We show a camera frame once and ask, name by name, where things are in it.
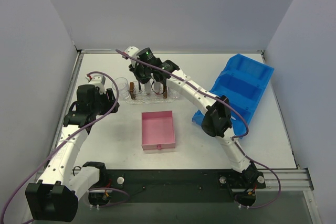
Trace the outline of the black-capped toothpaste tube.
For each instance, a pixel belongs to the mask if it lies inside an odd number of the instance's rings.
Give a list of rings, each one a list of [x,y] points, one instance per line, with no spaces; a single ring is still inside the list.
[[[147,95],[151,94],[151,82],[150,81],[144,84],[144,89]]]

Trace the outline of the red-capped toothpaste tube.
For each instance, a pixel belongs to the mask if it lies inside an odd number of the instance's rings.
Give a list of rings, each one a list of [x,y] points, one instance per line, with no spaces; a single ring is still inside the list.
[[[161,84],[159,82],[153,82],[152,90],[157,95],[161,94]]]

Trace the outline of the brown wooden holder block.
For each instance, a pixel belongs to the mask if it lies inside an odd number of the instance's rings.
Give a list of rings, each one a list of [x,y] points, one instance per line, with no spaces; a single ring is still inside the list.
[[[134,82],[129,83],[129,93],[132,100],[136,99],[135,85]]]
[[[167,98],[167,86],[163,87],[163,98],[166,99]]]

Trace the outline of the clear plastic cup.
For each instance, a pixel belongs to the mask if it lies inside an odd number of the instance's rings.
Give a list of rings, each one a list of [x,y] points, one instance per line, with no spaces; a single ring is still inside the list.
[[[116,78],[114,81],[117,84],[117,87],[113,87],[113,89],[119,91],[119,97],[124,100],[128,98],[130,95],[128,80],[125,77],[119,77]]]

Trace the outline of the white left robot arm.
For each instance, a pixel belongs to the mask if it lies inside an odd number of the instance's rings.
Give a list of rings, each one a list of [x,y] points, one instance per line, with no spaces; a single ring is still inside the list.
[[[106,185],[104,163],[90,162],[71,176],[72,168],[93,125],[119,108],[119,90],[102,83],[80,85],[77,99],[64,117],[61,136],[47,165],[35,183],[29,183],[25,196],[34,220],[71,222],[79,200],[94,186]]]

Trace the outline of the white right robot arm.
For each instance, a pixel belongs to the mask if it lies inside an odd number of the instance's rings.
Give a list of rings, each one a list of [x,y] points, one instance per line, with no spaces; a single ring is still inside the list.
[[[122,53],[131,60],[129,70],[142,84],[154,80],[182,95],[193,103],[204,115],[202,130],[214,137],[224,150],[232,169],[237,172],[247,186],[264,183],[254,162],[247,157],[232,129],[231,112],[226,96],[215,94],[199,87],[180,67],[170,60],[161,61],[150,48],[139,50],[130,46]]]

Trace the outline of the clear textured glass tray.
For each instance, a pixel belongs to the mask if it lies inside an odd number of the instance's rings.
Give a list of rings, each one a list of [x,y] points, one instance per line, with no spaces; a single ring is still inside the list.
[[[167,98],[163,98],[163,87],[164,85],[161,84],[161,94],[157,95],[152,90],[152,83],[155,82],[154,80],[150,80],[151,82],[151,94],[147,95],[144,89],[144,84],[141,84],[142,93],[138,93],[138,81],[132,81],[135,85],[135,93],[136,99],[132,100],[130,95],[126,98],[126,103],[131,105],[142,105],[142,104],[159,104],[159,103],[171,103],[179,98],[180,94],[170,88],[167,88]]]

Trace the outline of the pink plastic drawer box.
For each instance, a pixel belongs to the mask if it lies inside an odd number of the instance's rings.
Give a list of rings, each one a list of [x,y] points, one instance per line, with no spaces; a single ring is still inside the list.
[[[141,130],[141,146],[144,151],[176,147],[172,111],[142,112]]]

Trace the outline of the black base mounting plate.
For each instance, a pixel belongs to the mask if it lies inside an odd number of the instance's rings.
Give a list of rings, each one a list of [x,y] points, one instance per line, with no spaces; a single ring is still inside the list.
[[[266,187],[258,171],[232,169],[108,169],[104,180],[85,195],[89,204],[107,207],[129,203],[253,204],[256,189]]]

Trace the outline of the blue plastic bin organizer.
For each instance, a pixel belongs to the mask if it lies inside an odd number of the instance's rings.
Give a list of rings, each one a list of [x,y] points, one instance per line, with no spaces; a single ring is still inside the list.
[[[273,72],[273,67],[236,54],[228,60],[210,93],[226,96],[229,105],[249,124]]]

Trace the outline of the aluminium frame rail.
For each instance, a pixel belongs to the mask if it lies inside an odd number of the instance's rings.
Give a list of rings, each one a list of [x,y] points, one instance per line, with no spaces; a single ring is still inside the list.
[[[71,176],[77,175],[81,170],[71,172]],[[273,172],[260,170],[264,175],[264,189],[261,191],[296,191],[310,190],[313,188],[309,172],[306,169],[280,169]]]

